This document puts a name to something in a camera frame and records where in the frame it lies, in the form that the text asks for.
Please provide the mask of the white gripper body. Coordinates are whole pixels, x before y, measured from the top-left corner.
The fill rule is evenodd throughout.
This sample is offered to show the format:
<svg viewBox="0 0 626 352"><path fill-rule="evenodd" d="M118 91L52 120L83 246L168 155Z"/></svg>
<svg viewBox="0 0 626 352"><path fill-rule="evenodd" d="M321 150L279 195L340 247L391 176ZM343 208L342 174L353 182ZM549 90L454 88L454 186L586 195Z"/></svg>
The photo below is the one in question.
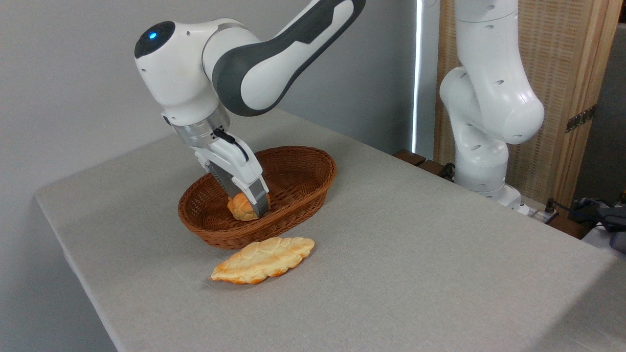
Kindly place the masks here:
<svg viewBox="0 0 626 352"><path fill-rule="evenodd" d="M241 139L217 138L204 148L193 147L199 163L208 170L218 165L232 176L232 181L244 193L251 183L262 177L263 169L250 147Z"/></svg>

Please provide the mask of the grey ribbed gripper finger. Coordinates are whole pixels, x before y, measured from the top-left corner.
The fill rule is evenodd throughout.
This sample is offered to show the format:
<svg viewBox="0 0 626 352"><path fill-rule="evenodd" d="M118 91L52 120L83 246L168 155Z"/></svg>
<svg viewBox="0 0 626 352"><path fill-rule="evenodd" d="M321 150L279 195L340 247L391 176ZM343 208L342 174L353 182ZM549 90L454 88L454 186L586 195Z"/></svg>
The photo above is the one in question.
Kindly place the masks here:
<svg viewBox="0 0 626 352"><path fill-rule="evenodd" d="M222 169L218 165L209 165L208 170L230 198L235 198L237 194L243 192L239 187L237 187L237 185L235 185L235 183L233 183L231 174L229 174L226 170Z"/></svg>
<svg viewBox="0 0 626 352"><path fill-rule="evenodd" d="M244 194L257 218L263 218L271 208L268 198L268 186L263 177L257 178L257 180L244 189Z"/></svg>

